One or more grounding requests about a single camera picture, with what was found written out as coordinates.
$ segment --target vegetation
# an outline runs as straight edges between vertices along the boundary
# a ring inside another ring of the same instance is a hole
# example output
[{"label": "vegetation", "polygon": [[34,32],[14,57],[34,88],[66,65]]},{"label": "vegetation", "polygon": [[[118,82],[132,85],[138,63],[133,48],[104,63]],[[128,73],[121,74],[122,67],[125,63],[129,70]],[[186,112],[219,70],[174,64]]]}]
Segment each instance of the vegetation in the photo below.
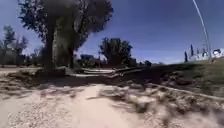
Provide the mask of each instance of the vegetation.
[{"label": "vegetation", "polygon": [[187,52],[184,52],[184,62],[188,62],[188,56],[187,56]]},{"label": "vegetation", "polygon": [[64,39],[70,67],[73,68],[74,50],[84,43],[91,32],[103,30],[113,12],[111,3],[107,0],[80,0],[70,3],[59,0],[53,4],[49,0],[25,0],[19,5],[24,27],[38,33],[45,43],[46,68],[53,67],[54,34]]},{"label": "vegetation", "polygon": [[194,48],[193,45],[191,45],[191,57],[194,56]]},{"label": "vegetation", "polygon": [[27,47],[28,40],[23,36],[20,41],[15,36],[16,33],[11,26],[4,26],[4,37],[0,41],[0,63],[2,67],[6,64],[20,66],[24,63],[25,55],[22,55],[22,52]]},{"label": "vegetation", "polygon": [[122,41],[119,38],[104,38],[99,47],[101,54],[107,58],[108,64],[128,65],[132,49],[128,41]]}]

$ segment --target green foliage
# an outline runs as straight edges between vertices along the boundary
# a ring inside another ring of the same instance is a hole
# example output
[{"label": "green foliage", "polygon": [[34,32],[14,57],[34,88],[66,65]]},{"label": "green foliage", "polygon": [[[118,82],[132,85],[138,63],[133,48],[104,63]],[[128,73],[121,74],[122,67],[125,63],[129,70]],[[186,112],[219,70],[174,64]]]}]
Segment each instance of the green foliage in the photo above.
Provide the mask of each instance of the green foliage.
[{"label": "green foliage", "polygon": [[70,67],[73,66],[73,51],[83,45],[90,33],[104,30],[113,13],[108,0],[80,0],[77,7],[76,12],[75,7],[68,8],[69,13],[57,21],[57,36],[66,40]]},{"label": "green foliage", "polygon": [[43,0],[24,0],[19,2],[23,27],[34,30],[43,42],[46,42],[47,13]]},{"label": "green foliage", "polygon": [[81,59],[78,60],[78,63],[81,67],[84,68],[95,68],[97,67],[97,59],[93,55],[82,54],[80,55]]},{"label": "green foliage", "polygon": [[131,58],[132,46],[128,41],[119,38],[104,38],[100,45],[100,52],[107,58],[110,65],[127,65]]},{"label": "green foliage", "polygon": [[192,44],[191,44],[191,56],[194,56],[194,48]]},{"label": "green foliage", "polygon": [[26,37],[22,37],[21,42],[17,39],[14,43],[11,44],[11,47],[15,53],[15,63],[17,66],[21,64],[22,52],[26,49],[28,40]]},{"label": "green foliage", "polygon": [[187,52],[184,52],[184,62],[188,62]]},{"label": "green foliage", "polygon": [[152,66],[152,63],[148,60],[146,60],[145,62],[145,67],[150,68]]},{"label": "green foliage", "polygon": [[15,31],[11,26],[4,26],[4,37],[3,41],[1,41],[1,60],[2,60],[2,67],[4,67],[6,63],[6,54],[9,50],[9,47],[15,41]]},{"label": "green foliage", "polygon": [[137,67],[137,60],[135,58],[129,59],[129,67]]}]

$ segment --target tree trunk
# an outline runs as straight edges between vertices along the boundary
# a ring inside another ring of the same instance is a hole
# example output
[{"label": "tree trunk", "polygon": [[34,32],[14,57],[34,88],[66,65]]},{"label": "tree trunk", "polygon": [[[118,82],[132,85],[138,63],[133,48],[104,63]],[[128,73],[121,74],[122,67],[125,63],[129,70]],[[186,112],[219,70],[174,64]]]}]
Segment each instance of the tree trunk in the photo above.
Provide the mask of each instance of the tree trunk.
[{"label": "tree trunk", "polygon": [[47,25],[47,39],[46,39],[46,60],[44,67],[46,69],[52,69],[54,67],[53,64],[53,41],[54,41],[54,30],[55,30],[55,20],[54,18],[49,18]]},{"label": "tree trunk", "polygon": [[69,68],[73,69],[74,68],[73,49],[68,48],[68,52],[69,52]]}]

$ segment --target tree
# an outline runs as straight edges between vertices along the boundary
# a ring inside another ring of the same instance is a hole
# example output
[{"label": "tree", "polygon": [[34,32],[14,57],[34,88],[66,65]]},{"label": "tree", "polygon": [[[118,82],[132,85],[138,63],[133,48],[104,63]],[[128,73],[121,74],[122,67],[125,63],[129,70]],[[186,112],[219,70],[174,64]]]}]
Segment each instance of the tree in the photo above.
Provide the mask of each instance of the tree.
[{"label": "tree", "polygon": [[69,52],[70,68],[73,68],[73,52],[78,50],[90,33],[105,29],[113,8],[108,0],[79,0],[78,13],[71,12],[58,20],[57,34],[65,38]]},{"label": "tree", "polygon": [[197,48],[197,54],[200,54],[200,51],[199,51],[199,49]]},{"label": "tree", "polygon": [[188,62],[187,52],[184,52],[184,62]]},{"label": "tree", "polygon": [[127,65],[131,58],[132,46],[128,41],[122,41],[119,38],[104,38],[99,47],[101,54],[107,58],[110,65]]},{"label": "tree", "polygon": [[19,66],[21,63],[21,54],[23,50],[26,49],[27,44],[28,39],[25,36],[22,37],[21,42],[19,39],[16,39],[16,41],[11,44],[13,51],[15,52],[15,63],[17,66]]},{"label": "tree", "polygon": [[5,65],[6,53],[9,49],[9,46],[15,41],[15,31],[11,26],[4,26],[4,38],[1,41],[1,59],[2,59],[2,67]]},{"label": "tree", "polygon": [[194,48],[192,44],[191,44],[191,56],[194,56]]},{"label": "tree", "polygon": [[205,54],[206,54],[206,49],[203,47],[203,48],[202,48],[202,56],[204,57]]},{"label": "tree", "polygon": [[135,58],[129,58],[129,64],[130,67],[136,67],[137,66],[137,60]]},{"label": "tree", "polygon": [[152,63],[148,60],[146,60],[144,63],[145,63],[145,67],[147,67],[147,68],[152,66]]},{"label": "tree", "polygon": [[66,13],[66,2],[56,0],[22,0],[19,1],[21,23],[23,27],[34,30],[45,43],[45,68],[51,69],[52,44],[57,19]]}]

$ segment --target tree canopy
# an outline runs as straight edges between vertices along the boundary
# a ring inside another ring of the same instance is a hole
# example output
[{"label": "tree canopy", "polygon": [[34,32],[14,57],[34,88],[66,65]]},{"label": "tree canopy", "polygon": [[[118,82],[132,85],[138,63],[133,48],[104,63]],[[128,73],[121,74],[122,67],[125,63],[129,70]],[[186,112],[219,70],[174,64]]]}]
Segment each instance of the tree canopy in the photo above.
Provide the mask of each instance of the tree canopy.
[{"label": "tree canopy", "polygon": [[120,38],[104,38],[99,46],[100,52],[111,65],[126,65],[131,58],[132,46],[128,41],[122,41]]}]

